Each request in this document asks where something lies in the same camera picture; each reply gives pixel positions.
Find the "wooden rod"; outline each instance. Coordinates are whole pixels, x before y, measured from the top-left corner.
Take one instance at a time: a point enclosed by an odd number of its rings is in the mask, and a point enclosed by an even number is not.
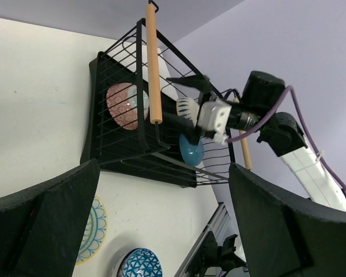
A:
[[[245,161],[245,168],[248,170],[253,169],[253,165],[251,164],[250,150],[249,145],[247,143],[247,138],[241,139],[241,147],[242,147],[242,155],[243,160]]]
[[[157,56],[156,17],[155,6],[146,5],[146,43],[148,50],[148,74],[149,74],[149,96],[150,96],[150,122],[152,124],[162,123],[161,95],[159,80],[159,63]]]

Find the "hanging wire rack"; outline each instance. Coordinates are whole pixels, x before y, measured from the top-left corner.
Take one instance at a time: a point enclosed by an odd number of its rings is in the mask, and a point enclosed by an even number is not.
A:
[[[166,119],[159,125],[153,125],[150,123],[150,113],[145,118],[143,91],[149,95],[146,42],[143,38],[145,28],[146,21],[143,18],[106,51],[99,52],[89,64],[91,108],[81,163],[96,158],[102,170],[168,182],[184,188],[227,184],[229,165],[235,162],[232,144],[223,146],[203,140],[204,163],[197,167],[190,166],[184,163],[180,154],[180,132],[175,125]],[[176,114],[178,97],[191,96],[197,99],[199,92],[172,84],[167,81],[167,77],[200,74],[200,71],[158,30],[156,33],[159,45],[162,46],[160,49],[164,49],[158,52],[161,106],[163,111]],[[173,62],[165,58],[168,52],[173,55]],[[109,111],[113,106],[107,104],[107,91],[120,83],[128,83],[129,87],[135,85],[137,91],[114,106],[132,97],[137,97],[137,106],[112,117]],[[222,98],[214,86],[212,92]],[[117,117],[133,110],[137,110],[137,118],[123,125],[117,124]],[[125,129],[135,122],[138,123],[135,130]],[[221,159],[225,163],[215,163]],[[206,168],[205,161],[211,161]]]

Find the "purple cable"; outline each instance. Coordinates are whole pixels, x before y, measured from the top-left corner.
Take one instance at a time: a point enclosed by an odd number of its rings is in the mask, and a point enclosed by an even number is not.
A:
[[[233,138],[229,138],[227,140],[227,143],[233,143],[234,141],[239,141],[245,137],[248,137],[249,135],[255,133],[257,130],[260,129],[261,126],[264,125],[264,123],[266,121],[269,120],[269,118],[271,118],[271,116],[277,111],[277,109],[281,106],[284,98],[286,97],[287,93],[290,92],[291,96],[292,96],[292,100],[294,101],[294,105],[296,108],[296,112],[298,114],[298,117],[300,119],[300,123],[302,125],[302,128],[304,129],[305,135],[307,137],[307,139],[309,140],[312,149],[314,150],[314,152],[316,154],[319,153],[319,149],[317,147],[317,145],[315,144],[313,138],[311,137],[311,134],[308,130],[308,128],[306,127],[305,124],[305,120],[302,116],[301,113],[301,109],[299,106],[299,103],[297,101],[296,98],[296,93],[295,90],[293,88],[293,86],[289,85],[285,88],[285,90],[282,92],[281,96],[279,97],[278,101],[276,102],[276,104],[268,111],[268,113],[254,126],[252,127],[250,130],[248,130],[246,133],[243,133],[237,137],[233,137]],[[340,179],[340,177],[337,176],[337,174],[328,166],[327,162],[325,161],[325,159],[323,157],[320,158],[321,163],[323,164],[323,166],[327,169],[327,171],[332,175],[332,177],[342,186],[342,188],[346,191],[346,184]]]

